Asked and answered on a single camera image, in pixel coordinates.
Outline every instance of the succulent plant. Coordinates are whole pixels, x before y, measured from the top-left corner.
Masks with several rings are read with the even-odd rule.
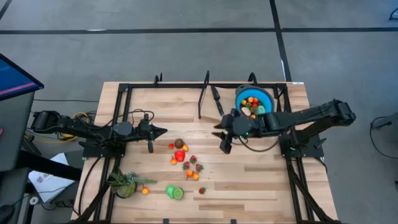
[[[119,169],[116,173],[112,172],[107,183],[111,186],[111,191],[117,193],[122,198],[131,197],[136,191],[137,184],[156,183],[156,180],[138,177],[135,172],[123,174]]]

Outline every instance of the monitor screen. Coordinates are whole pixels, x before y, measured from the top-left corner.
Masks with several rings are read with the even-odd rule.
[[[0,100],[43,88],[43,84],[0,55]]]

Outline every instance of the yellow cable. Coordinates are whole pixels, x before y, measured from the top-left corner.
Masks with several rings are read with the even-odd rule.
[[[76,118],[76,115],[79,115],[79,114],[83,114],[84,116],[86,116],[86,118],[87,118],[87,123],[89,124],[90,118],[89,118],[89,116],[88,116],[86,113],[84,113],[84,112],[77,112],[77,113],[75,113],[75,114],[72,116],[72,119],[73,119],[73,118]],[[66,140],[66,141],[46,141],[46,140],[41,140],[41,139],[35,139],[35,140],[38,141],[38,142],[49,143],[49,144],[62,144],[62,143],[66,143],[66,142],[72,142],[72,141],[74,141],[74,140],[77,139],[77,136],[73,136],[73,135],[71,135],[71,134],[65,134],[65,136],[63,136],[63,137],[65,137],[65,138],[73,137],[73,138],[68,139],[68,140]]]

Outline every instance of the orange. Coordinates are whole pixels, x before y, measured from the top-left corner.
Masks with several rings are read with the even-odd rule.
[[[193,174],[193,171],[192,171],[192,170],[187,170],[187,178],[188,178],[188,177],[191,177],[192,174]]]
[[[198,173],[193,173],[193,179],[198,180],[199,179],[199,174]]]
[[[143,193],[143,194],[148,194],[148,193],[149,193],[149,189],[146,188],[146,187],[144,187],[144,188],[142,189],[142,193]]]
[[[172,165],[175,165],[175,164],[177,164],[177,160],[174,159],[174,157],[172,157],[172,159],[170,160],[170,163],[171,163]]]
[[[187,145],[183,145],[183,146],[182,146],[182,150],[184,150],[185,152],[188,152],[189,148],[188,148]]]

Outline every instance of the wooden table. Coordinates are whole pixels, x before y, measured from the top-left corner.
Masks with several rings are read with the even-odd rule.
[[[118,85],[118,82],[104,83],[95,124],[106,124],[112,118]],[[292,110],[308,108],[304,85],[287,85]],[[154,142],[153,154],[148,153],[146,141],[127,145],[121,170],[134,171],[141,177],[156,179],[158,183],[147,185],[148,195],[137,191],[128,199],[116,197],[112,223],[161,223],[164,218],[170,219],[170,223],[229,223],[231,219],[237,219],[238,223],[295,223],[286,163],[279,145],[262,153],[234,145],[231,154],[223,154],[218,148],[220,140],[211,134],[216,123],[198,119],[200,91],[199,88],[133,89],[130,111],[137,108],[153,111],[153,124],[169,131]],[[141,118],[141,114],[134,113],[135,125]],[[199,181],[185,180],[182,163],[170,164],[175,150],[170,150],[168,144],[177,138],[182,138],[190,148],[186,160],[195,155],[203,164],[205,169]],[[249,145],[262,149],[274,141],[275,138],[251,139]],[[86,178],[95,160],[85,161],[81,180]],[[103,161],[97,163],[88,178],[83,209],[98,192]],[[313,158],[304,158],[303,163],[310,193],[326,214],[337,219],[325,168]],[[82,184],[80,181],[75,209]],[[165,194],[169,184],[184,189],[183,200],[172,200]],[[198,193],[201,187],[207,189],[204,195]],[[108,194],[102,203],[101,219],[105,218]],[[301,193],[299,198],[302,216],[307,218]]]

